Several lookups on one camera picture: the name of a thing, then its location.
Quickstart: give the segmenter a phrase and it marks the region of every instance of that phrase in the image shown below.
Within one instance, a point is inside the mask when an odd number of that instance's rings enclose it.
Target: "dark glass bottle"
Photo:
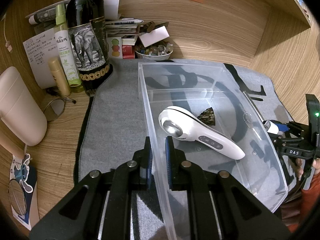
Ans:
[[[92,95],[113,71],[103,31],[103,0],[71,0],[66,20],[83,87]]]

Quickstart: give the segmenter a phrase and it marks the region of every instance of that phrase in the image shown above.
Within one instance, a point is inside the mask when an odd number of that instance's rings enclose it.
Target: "transparent plastic box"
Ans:
[[[245,153],[230,159],[204,144],[174,139],[187,160],[204,170],[229,171],[274,212],[288,194],[284,174],[270,138],[255,110],[226,74],[221,63],[197,65],[145,62],[138,65],[139,96],[143,99],[153,151],[156,189],[169,239],[189,239],[187,194],[168,186],[165,138],[158,116],[168,106],[180,106],[198,116],[212,107],[214,129],[231,138]]]

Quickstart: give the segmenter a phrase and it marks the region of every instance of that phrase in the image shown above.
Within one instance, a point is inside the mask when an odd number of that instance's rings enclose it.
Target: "gold emblem band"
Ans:
[[[107,65],[105,68],[103,68],[102,70],[100,71],[97,71],[95,73],[90,73],[89,75],[88,74],[80,74],[80,78],[82,80],[85,80],[85,81],[89,81],[89,80],[95,80],[96,78],[100,78],[102,76],[104,76],[106,73],[108,73],[110,67],[109,65]]]

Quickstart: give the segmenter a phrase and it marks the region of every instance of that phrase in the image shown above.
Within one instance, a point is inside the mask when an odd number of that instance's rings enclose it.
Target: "blue cartoon character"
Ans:
[[[14,176],[15,180],[20,184],[21,187],[25,190],[27,193],[33,192],[33,187],[31,187],[27,183],[28,174],[29,174],[29,164],[30,162],[30,155],[26,154],[21,162],[21,168],[18,170],[17,166],[14,166]]]

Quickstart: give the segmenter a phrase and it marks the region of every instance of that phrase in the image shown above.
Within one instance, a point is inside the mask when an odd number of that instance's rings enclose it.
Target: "elephant illustration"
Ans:
[[[99,55],[99,62],[103,58],[100,45],[98,43],[97,37],[94,35],[92,30],[80,31],[77,35],[71,35],[71,42],[75,47],[78,59],[81,62],[81,68],[85,68],[84,53],[86,52],[90,64],[93,64],[92,52],[95,50]]]

